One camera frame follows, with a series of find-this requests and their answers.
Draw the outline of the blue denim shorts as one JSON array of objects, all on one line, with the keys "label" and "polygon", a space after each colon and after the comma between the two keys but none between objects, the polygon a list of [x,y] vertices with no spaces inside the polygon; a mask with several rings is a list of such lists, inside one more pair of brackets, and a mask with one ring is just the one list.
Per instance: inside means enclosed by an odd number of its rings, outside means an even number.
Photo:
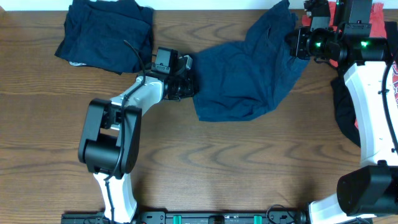
[{"label": "blue denim shorts", "polygon": [[275,4],[244,40],[192,55],[200,121],[250,121],[275,110],[290,93],[309,61],[291,56],[285,42],[297,21],[289,6],[288,0]]}]

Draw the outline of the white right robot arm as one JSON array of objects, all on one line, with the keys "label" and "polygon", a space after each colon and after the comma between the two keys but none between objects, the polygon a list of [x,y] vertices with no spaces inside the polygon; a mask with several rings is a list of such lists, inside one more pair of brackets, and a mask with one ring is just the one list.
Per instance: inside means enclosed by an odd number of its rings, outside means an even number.
[{"label": "white right robot arm", "polygon": [[338,62],[353,101],[361,141],[360,169],[340,177],[336,193],[308,204],[307,223],[354,223],[397,214],[397,105],[385,38],[301,27],[287,34],[292,56]]}]

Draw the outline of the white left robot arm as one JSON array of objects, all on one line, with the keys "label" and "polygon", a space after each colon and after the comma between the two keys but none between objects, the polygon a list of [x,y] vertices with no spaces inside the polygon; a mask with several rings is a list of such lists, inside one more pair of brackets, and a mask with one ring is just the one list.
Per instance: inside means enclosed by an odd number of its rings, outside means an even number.
[{"label": "white left robot arm", "polygon": [[191,74],[149,72],[138,75],[120,95],[90,102],[78,159],[99,184],[107,223],[131,223],[136,213],[131,172],[139,153],[142,117],[161,101],[190,98],[196,90]]}]

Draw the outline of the black garment under red shirt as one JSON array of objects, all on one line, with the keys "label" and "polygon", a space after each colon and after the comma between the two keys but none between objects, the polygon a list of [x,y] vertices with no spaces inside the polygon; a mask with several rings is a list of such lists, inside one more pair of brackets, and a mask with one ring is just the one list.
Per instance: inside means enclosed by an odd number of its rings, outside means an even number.
[{"label": "black garment under red shirt", "polygon": [[[397,50],[397,22],[385,22],[386,39],[393,54]],[[356,115],[351,95],[343,78],[335,78],[331,82],[333,90],[333,104],[335,108],[335,120],[340,131],[345,137],[358,147],[361,147],[359,130],[354,125]]]}]

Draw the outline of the red printed t-shirt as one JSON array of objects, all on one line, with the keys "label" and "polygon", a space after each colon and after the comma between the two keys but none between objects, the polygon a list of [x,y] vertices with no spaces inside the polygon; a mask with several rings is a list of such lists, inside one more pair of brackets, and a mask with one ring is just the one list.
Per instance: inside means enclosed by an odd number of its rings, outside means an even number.
[{"label": "red printed t-shirt", "polygon": [[[331,19],[330,25],[333,26],[333,30],[336,30],[336,26],[333,25],[334,12],[336,8],[336,1],[330,1],[330,12]],[[370,23],[372,24],[370,37],[387,37],[386,30],[384,28],[384,13],[383,13],[384,4],[382,2],[373,3],[370,15]],[[392,65],[393,77],[392,81],[394,84],[394,95],[397,100],[397,64],[393,63]]]}]

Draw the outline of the folded navy garment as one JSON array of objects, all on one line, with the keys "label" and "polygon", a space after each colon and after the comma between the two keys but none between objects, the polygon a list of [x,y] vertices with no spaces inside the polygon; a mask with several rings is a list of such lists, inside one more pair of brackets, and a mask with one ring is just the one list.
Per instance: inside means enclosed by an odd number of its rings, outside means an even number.
[{"label": "folded navy garment", "polygon": [[151,63],[154,10],[134,0],[74,0],[58,47],[72,62],[114,73],[136,73]]}]

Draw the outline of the folded black garment with print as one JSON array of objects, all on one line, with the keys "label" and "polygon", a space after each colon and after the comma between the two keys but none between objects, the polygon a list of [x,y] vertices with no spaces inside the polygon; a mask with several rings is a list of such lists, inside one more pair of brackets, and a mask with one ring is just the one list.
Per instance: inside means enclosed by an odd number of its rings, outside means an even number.
[{"label": "folded black garment with print", "polygon": [[87,67],[88,65],[85,63],[80,63],[80,62],[72,62],[70,60],[67,60],[63,55],[62,55],[62,48],[59,47],[56,52],[55,52],[55,56],[63,59],[65,61],[67,61],[69,63],[69,65],[73,66],[73,67]]}]

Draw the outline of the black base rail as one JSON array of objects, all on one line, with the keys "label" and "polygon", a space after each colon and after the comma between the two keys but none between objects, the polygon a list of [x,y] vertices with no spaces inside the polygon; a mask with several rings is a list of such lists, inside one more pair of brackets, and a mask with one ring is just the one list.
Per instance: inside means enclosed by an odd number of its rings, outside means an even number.
[{"label": "black base rail", "polygon": [[[100,224],[111,223],[104,212],[64,213],[62,224]],[[272,206],[265,213],[171,213],[164,211],[146,211],[134,216],[132,224],[304,224],[310,223],[302,210]],[[372,218],[355,218],[343,223],[371,224]]]}]

